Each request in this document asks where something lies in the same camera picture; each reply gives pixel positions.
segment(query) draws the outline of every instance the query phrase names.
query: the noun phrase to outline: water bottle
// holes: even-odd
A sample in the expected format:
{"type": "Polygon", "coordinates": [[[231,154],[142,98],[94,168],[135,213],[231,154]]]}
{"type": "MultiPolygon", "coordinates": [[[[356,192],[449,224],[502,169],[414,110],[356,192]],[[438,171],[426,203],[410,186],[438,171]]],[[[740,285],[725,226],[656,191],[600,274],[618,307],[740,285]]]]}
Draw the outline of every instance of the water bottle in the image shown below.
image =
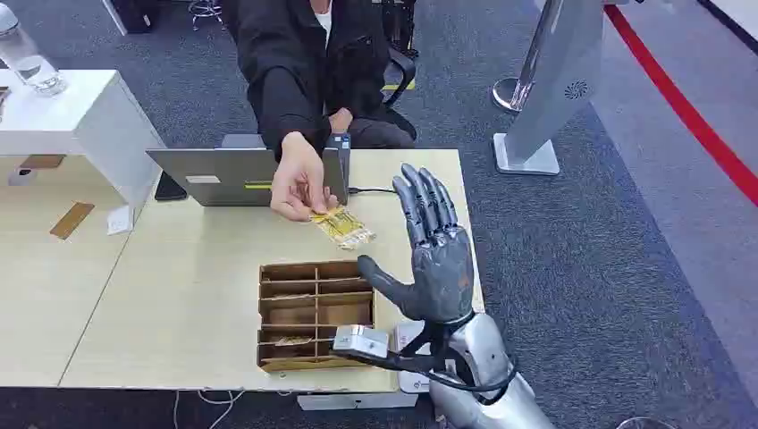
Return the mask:
{"type": "Polygon", "coordinates": [[[0,3],[0,59],[26,85],[52,96],[66,89],[61,74],[39,52],[11,9],[0,3]]]}

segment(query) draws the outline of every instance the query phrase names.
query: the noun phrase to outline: white paper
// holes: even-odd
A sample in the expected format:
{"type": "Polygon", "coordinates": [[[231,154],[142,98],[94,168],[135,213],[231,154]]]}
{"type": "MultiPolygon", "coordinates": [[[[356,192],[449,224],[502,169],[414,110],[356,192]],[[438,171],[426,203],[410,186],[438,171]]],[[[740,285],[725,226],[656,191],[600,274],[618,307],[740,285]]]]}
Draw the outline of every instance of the white paper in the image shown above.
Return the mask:
{"type": "Polygon", "coordinates": [[[184,176],[189,183],[221,183],[214,175],[207,176],[184,176]]]}
{"type": "Polygon", "coordinates": [[[108,214],[108,235],[131,231],[133,211],[130,206],[121,206],[108,214]]]}

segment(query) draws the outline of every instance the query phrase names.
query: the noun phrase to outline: wooden organizer box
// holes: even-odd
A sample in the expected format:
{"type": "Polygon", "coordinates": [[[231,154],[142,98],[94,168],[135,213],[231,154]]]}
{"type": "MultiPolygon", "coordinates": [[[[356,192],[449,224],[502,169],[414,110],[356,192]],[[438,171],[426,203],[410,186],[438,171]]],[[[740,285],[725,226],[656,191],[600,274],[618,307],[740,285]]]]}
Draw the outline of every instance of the wooden organizer box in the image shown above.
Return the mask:
{"type": "Polygon", "coordinates": [[[355,261],[260,268],[258,365],[266,372],[362,366],[331,354],[337,326],[374,326],[374,290],[355,261]]]}

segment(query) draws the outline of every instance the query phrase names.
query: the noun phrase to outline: white shirt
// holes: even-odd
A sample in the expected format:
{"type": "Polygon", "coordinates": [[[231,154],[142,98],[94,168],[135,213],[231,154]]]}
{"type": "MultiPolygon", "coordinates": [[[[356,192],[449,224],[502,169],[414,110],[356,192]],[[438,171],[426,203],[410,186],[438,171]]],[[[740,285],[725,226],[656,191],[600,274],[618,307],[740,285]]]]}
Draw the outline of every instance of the white shirt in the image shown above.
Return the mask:
{"type": "Polygon", "coordinates": [[[332,34],[332,2],[329,2],[329,8],[326,10],[326,13],[316,13],[316,19],[318,20],[318,23],[321,24],[322,27],[326,30],[326,45],[324,46],[324,49],[326,49],[327,46],[329,46],[329,36],[332,34]]]}

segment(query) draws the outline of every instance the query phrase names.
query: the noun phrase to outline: yellow package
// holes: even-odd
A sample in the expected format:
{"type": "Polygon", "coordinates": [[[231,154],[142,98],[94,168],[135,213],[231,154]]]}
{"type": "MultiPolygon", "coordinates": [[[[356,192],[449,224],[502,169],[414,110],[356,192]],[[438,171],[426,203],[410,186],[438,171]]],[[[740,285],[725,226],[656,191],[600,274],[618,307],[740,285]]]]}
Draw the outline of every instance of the yellow package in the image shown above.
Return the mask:
{"type": "Polygon", "coordinates": [[[356,219],[344,206],[333,208],[326,214],[312,214],[310,220],[344,250],[355,250],[376,238],[376,234],[356,219]]]}

